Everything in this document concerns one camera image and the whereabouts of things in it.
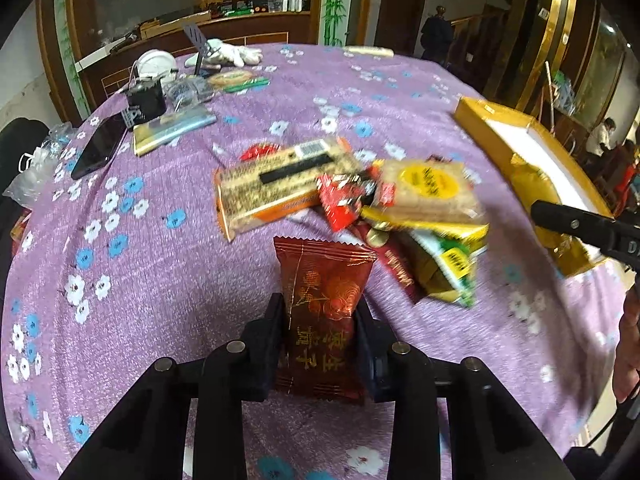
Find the person's right hand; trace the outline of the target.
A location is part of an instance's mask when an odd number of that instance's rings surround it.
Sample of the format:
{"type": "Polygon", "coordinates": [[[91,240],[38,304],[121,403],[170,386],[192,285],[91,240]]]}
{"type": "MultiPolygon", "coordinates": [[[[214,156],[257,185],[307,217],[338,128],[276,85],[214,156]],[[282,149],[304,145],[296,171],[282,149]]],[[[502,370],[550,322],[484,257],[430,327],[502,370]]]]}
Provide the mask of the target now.
{"type": "Polygon", "coordinates": [[[639,297],[631,288],[626,293],[620,318],[620,341],[615,352],[613,392],[617,402],[624,402],[638,384],[640,370],[639,297]]]}

